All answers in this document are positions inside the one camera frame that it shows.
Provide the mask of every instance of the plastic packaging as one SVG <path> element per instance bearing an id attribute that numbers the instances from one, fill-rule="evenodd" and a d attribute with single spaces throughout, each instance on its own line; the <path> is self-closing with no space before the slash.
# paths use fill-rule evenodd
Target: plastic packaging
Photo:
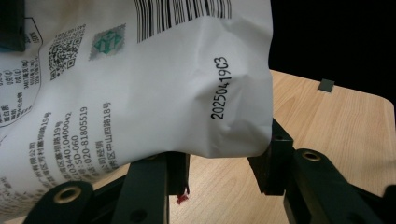
<path id="1" fill-rule="evenodd" d="M 260 155 L 271 138 L 270 1 L 25 1 L 0 49 L 0 220 L 68 180 L 164 151 Z"/>

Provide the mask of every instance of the wooden table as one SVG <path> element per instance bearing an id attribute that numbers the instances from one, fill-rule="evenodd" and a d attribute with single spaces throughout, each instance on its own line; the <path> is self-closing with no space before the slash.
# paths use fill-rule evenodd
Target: wooden table
<path id="1" fill-rule="evenodd" d="M 347 181 L 376 195 L 396 184 L 391 102 L 338 86 L 332 93 L 318 91 L 317 81 L 272 73 L 274 117 L 294 139 L 295 148 L 324 153 Z M 126 171 L 124 166 L 94 186 Z M 171 223 L 289 223 L 283 197 L 260 194 L 246 158 L 191 156 L 190 189 L 190 198 L 181 205 L 170 198 Z"/>

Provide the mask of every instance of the screw hole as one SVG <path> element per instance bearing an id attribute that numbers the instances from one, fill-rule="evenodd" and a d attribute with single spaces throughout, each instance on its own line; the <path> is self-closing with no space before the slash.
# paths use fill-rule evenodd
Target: screw hole
<path id="1" fill-rule="evenodd" d="M 135 210 L 129 216 L 129 220 L 133 223 L 139 223 L 146 219 L 148 213 L 144 209 Z"/>
<path id="2" fill-rule="evenodd" d="M 58 204 L 73 202 L 81 194 L 81 188 L 77 186 L 67 187 L 60 190 L 53 201 Z"/>
<path id="3" fill-rule="evenodd" d="M 303 157 L 309 161 L 320 161 L 320 156 L 315 152 L 305 151 Z"/>

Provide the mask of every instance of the green logo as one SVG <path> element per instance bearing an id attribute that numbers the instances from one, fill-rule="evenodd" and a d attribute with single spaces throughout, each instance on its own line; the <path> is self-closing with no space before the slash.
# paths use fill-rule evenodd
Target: green logo
<path id="1" fill-rule="evenodd" d="M 94 46 L 99 52 L 108 54 L 121 42 L 121 40 L 122 36 L 110 30 L 105 35 L 101 36 Z"/>

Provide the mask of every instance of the black metal bracket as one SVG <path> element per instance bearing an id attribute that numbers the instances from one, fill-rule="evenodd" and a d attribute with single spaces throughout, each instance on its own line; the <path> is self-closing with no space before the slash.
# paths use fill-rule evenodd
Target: black metal bracket
<path id="1" fill-rule="evenodd" d="M 0 8 L 0 48 L 25 51 L 24 0 L 1 0 Z"/>
<path id="2" fill-rule="evenodd" d="M 47 192 L 24 224 L 169 223 L 169 195 L 189 190 L 190 155 L 165 152 L 130 164 L 127 175 L 93 190 L 70 181 Z"/>
<path id="3" fill-rule="evenodd" d="M 396 223 L 396 185 L 384 196 L 350 185 L 323 154 L 294 150 L 274 120 L 273 139 L 259 157 L 247 158 L 262 193 L 283 195 L 290 223 Z"/>
<path id="4" fill-rule="evenodd" d="M 261 193 L 284 195 L 290 223 L 396 223 L 396 185 L 383 197 L 350 185 L 325 155 L 294 150 L 276 120 L 270 146 L 247 159 Z M 189 165 L 190 155 L 166 152 L 131 163 L 126 176 L 95 191 L 85 182 L 64 183 L 24 223 L 168 223 L 168 195 L 188 191 Z"/>

